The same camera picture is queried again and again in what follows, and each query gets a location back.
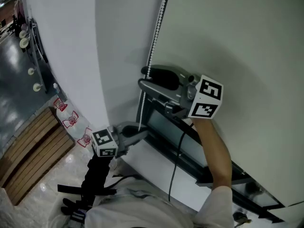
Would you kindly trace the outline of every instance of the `wooden slat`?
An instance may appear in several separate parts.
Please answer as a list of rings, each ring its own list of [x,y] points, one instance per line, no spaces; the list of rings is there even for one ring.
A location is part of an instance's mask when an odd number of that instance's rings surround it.
[[[34,160],[40,160],[42,156],[40,157],[39,154],[41,151],[48,146],[48,144],[54,144],[57,143],[61,138],[63,138],[66,135],[66,131],[61,126],[58,129],[55,130],[34,152],[33,154],[22,164],[22,166],[18,169],[16,174],[12,177],[12,179],[9,181],[7,186],[5,187],[5,191],[10,197],[11,193],[14,191],[15,187],[20,183],[22,178],[19,178],[20,176],[26,175],[23,171],[25,168],[32,163]]]
[[[54,152],[59,149],[62,145],[64,145],[69,140],[69,136],[66,134],[63,138],[61,138],[57,143],[48,144],[46,148],[44,148],[39,156],[35,158],[24,170],[24,174],[19,177],[18,185],[14,186],[14,190],[10,192],[9,198],[13,200],[16,194],[22,189],[22,187],[30,180],[30,178],[39,170],[39,168],[45,163],[50,156],[54,154]]]
[[[43,124],[41,124],[32,135],[22,144],[20,147],[22,151],[19,153],[15,153],[11,159],[11,165],[9,169],[5,172],[4,176],[0,181],[0,186],[5,187],[5,183],[17,165],[22,161],[22,159],[26,156],[26,154],[35,146],[35,144],[42,139],[44,135],[48,133],[53,127],[58,124],[57,119],[51,115]]]
[[[10,167],[11,158],[19,150],[19,148],[31,138],[31,135],[37,130],[37,128],[46,121],[52,113],[49,108],[47,108],[41,115],[39,115],[35,120],[22,132],[22,134],[17,138],[17,140],[9,147],[1,159],[0,166],[0,179],[4,176],[6,170]]]
[[[29,189],[37,183],[42,177],[42,175],[50,168],[54,163],[56,163],[62,155],[64,155],[69,149],[72,148],[74,145],[74,142],[71,139],[68,139],[68,141],[63,144],[62,146],[59,146],[58,148],[52,148],[53,151],[50,151],[45,157],[47,160],[43,162],[43,165],[35,172],[33,176],[31,176],[30,180],[25,183],[25,185],[22,187],[22,189],[17,193],[17,195],[12,200],[13,205],[19,204],[21,199],[26,195],[26,193],[29,191]]]

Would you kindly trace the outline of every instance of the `shirt sleeve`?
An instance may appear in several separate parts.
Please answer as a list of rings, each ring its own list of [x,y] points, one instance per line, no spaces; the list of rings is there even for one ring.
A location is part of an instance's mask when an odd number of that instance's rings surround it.
[[[194,223],[203,228],[233,228],[231,188],[215,188],[194,217]]]

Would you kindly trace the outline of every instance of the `white wall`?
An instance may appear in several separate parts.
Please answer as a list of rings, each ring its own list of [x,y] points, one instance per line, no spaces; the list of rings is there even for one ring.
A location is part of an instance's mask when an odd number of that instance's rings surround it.
[[[107,125],[98,66],[95,0],[27,0],[53,74],[95,126]]]
[[[224,85],[233,161],[284,205],[304,200],[304,0],[169,0],[154,64]]]
[[[100,77],[109,122],[135,121],[161,0],[96,0]]]

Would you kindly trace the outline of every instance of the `human arm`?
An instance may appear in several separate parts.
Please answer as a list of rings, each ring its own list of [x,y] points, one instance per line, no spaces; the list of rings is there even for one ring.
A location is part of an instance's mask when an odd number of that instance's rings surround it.
[[[232,164],[229,151],[209,119],[192,118],[199,134],[208,167],[213,177],[214,190],[220,186],[231,188]]]

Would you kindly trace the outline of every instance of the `shiny floor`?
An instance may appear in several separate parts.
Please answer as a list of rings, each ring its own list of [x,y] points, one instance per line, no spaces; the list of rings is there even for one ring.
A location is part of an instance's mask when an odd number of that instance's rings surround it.
[[[12,34],[0,43],[0,153],[4,146],[29,117],[54,94],[47,67],[42,65],[49,92],[33,90],[39,83],[38,74],[28,75],[34,67],[27,53],[19,47],[20,39]]]

